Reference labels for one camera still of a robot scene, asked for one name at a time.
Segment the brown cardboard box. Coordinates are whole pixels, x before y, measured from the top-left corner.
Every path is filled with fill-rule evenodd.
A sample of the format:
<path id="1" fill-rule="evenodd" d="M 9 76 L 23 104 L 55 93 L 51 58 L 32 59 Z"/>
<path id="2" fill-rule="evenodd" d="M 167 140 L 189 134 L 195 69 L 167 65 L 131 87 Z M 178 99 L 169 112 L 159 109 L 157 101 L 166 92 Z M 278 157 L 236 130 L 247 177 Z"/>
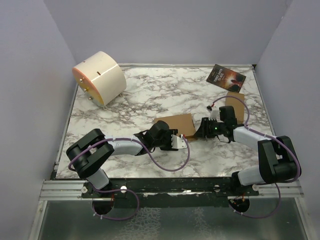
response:
<path id="1" fill-rule="evenodd" d="M 184 135 L 189 142 L 197 140 L 197 138 L 194 136 L 196 133 L 196 128 L 191 113 L 157 117 L 154 119 L 154 123 L 158 121 L 164 121 L 168 124 L 170 129 L 177 129 L 178 135 Z"/>

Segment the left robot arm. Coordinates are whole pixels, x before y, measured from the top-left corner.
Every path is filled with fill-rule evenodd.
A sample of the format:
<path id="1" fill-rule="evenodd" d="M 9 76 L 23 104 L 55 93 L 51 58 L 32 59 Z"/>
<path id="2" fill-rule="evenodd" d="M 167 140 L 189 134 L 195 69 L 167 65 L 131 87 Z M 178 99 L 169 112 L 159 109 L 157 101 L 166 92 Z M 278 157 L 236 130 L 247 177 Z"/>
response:
<path id="1" fill-rule="evenodd" d="M 99 128 L 95 128 L 66 150 L 70 160 L 68 168 L 76 172 L 81 179 L 91 183 L 94 193 L 103 198 L 111 190 L 110 179 L 102 169 L 109 157 L 141 156 L 150 154 L 156 148 L 175 151 L 173 136 L 177 134 L 177 129 L 170 129 L 162 120 L 153 124 L 150 129 L 130 137 L 107 138 Z"/>

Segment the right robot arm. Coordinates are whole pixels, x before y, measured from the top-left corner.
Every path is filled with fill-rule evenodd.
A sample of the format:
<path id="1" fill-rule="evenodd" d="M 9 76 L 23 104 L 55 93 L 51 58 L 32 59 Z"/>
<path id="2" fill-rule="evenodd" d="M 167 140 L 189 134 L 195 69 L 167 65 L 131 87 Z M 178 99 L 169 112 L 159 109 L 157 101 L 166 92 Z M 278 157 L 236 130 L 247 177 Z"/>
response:
<path id="1" fill-rule="evenodd" d="M 228 142 L 243 144 L 258 153 L 258 165 L 231 175 L 229 189 L 240 196 L 248 186 L 290 183 L 302 173 L 291 139 L 287 136 L 262 134 L 244 124 L 238 124 L 233 106 L 208 106 L 210 117 L 203 117 L 194 136 L 201 139 L 226 137 Z"/>

